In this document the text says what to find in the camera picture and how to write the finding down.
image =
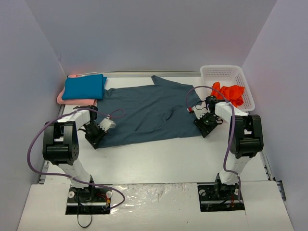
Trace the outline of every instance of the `screw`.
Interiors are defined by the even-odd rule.
[[[74,198],[74,196],[75,196],[75,193],[73,191],[70,191],[68,193],[68,198]]]

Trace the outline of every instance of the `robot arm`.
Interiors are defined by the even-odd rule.
[[[85,138],[96,149],[101,139],[115,123],[105,118],[100,124],[95,122],[97,113],[89,110],[78,111],[73,115],[59,119],[44,131],[43,157],[53,165],[61,168],[65,174],[75,179],[92,182],[91,175],[86,172],[78,160],[79,144],[77,130],[85,127]],[[72,187],[85,189],[89,187],[71,179]]]
[[[208,96],[205,99],[206,109],[192,108],[197,119],[195,125],[200,129],[203,137],[206,137],[217,125],[222,123],[221,118],[230,124],[229,139],[231,134],[231,107],[222,100],[217,100],[215,96]],[[241,174],[245,165],[251,158],[263,149],[263,135],[261,118],[258,115],[250,115],[234,108],[235,128],[232,139],[230,154],[227,159],[226,168]],[[221,170],[218,175],[221,184],[236,185],[237,175]]]

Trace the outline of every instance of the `white wall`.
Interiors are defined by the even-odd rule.
[[[242,66],[276,0],[26,0],[67,74]]]
[[[278,0],[243,65],[296,231],[308,227],[307,9],[307,0]]]
[[[56,93],[63,71],[24,0],[0,2],[0,230],[13,231],[30,185],[27,148],[44,123],[58,113]],[[32,160],[41,169],[42,139]]]

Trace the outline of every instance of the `white plastic basket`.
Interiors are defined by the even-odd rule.
[[[239,85],[245,87],[245,91],[243,93],[244,103],[241,106],[238,106],[238,108],[244,112],[250,112],[254,110],[254,99],[252,98],[245,75],[239,66],[208,65],[202,66],[200,72],[203,84],[205,86],[212,87],[215,82],[219,82],[220,87],[229,87],[232,85]],[[208,96],[211,94],[211,90],[206,89],[205,93]]]

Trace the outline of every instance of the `red cloth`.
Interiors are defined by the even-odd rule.
[[[213,84],[212,88],[218,90],[224,97],[227,98],[234,106],[240,106],[244,103],[242,94],[244,93],[245,87],[238,85],[233,85],[231,87],[223,86],[220,88],[220,83],[216,82]],[[216,91],[212,90],[211,95],[216,96],[218,100],[222,100],[222,96],[219,95]]]

